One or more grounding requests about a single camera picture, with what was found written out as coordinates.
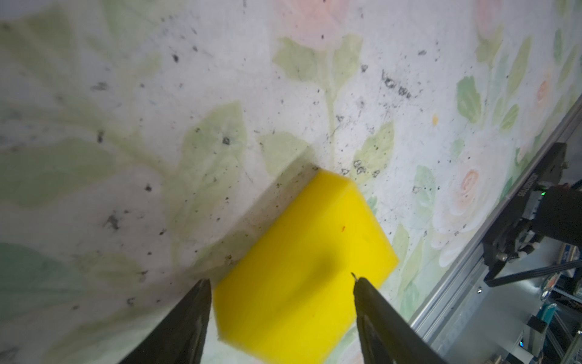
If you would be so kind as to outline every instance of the black stain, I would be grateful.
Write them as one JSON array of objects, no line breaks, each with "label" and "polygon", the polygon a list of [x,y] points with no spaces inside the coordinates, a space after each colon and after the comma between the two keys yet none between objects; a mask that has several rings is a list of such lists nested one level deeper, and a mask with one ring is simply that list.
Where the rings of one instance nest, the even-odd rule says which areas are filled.
[{"label": "black stain", "polygon": [[109,215],[109,217],[107,218],[107,220],[105,221],[105,224],[103,224],[103,226],[105,226],[107,224],[111,225],[113,230],[119,229],[119,219],[117,218],[117,216],[115,216],[115,212],[113,212],[111,215]]},{"label": "black stain", "polygon": [[109,90],[109,85],[107,82],[98,82],[95,86],[91,86],[91,91],[107,91]]}]

